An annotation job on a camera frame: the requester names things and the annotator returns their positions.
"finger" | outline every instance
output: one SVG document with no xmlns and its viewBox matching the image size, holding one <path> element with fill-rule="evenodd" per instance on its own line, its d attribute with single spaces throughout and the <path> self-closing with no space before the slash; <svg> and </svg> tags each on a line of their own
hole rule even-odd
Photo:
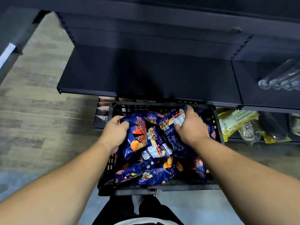
<svg viewBox="0 0 300 225">
<path fill-rule="evenodd" d="M 125 130 L 129 129 L 129 122 L 128 121 L 123 121 L 120 126 L 124 128 Z"/>
<path fill-rule="evenodd" d="M 117 115 L 117 116 L 114 116 L 110 121 L 118 124 L 119 120 L 123 117 L 124 116 Z"/>
<path fill-rule="evenodd" d="M 186 112 L 186 115 L 187 116 L 190 116 L 194 113 L 194 109 L 190 106 L 190 105 L 187 105 L 187 112 Z"/>
<path fill-rule="evenodd" d="M 176 130 L 176 132 L 177 132 L 178 134 L 180 134 L 180 132 L 181 132 L 181 126 L 180 126 L 180 125 L 174 124 L 174 129 Z"/>
</svg>

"leg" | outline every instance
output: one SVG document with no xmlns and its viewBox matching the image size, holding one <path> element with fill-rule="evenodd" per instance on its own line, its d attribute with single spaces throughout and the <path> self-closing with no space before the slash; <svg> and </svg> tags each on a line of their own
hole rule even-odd
<svg viewBox="0 0 300 225">
<path fill-rule="evenodd" d="M 184 225 L 177 216 L 153 195 L 143 196 L 139 207 L 140 217 L 153 217 L 162 220 L 171 220 L 179 225 Z"/>
<path fill-rule="evenodd" d="M 111 196 L 92 225 L 113 225 L 136 217 L 131 196 Z"/>
</svg>

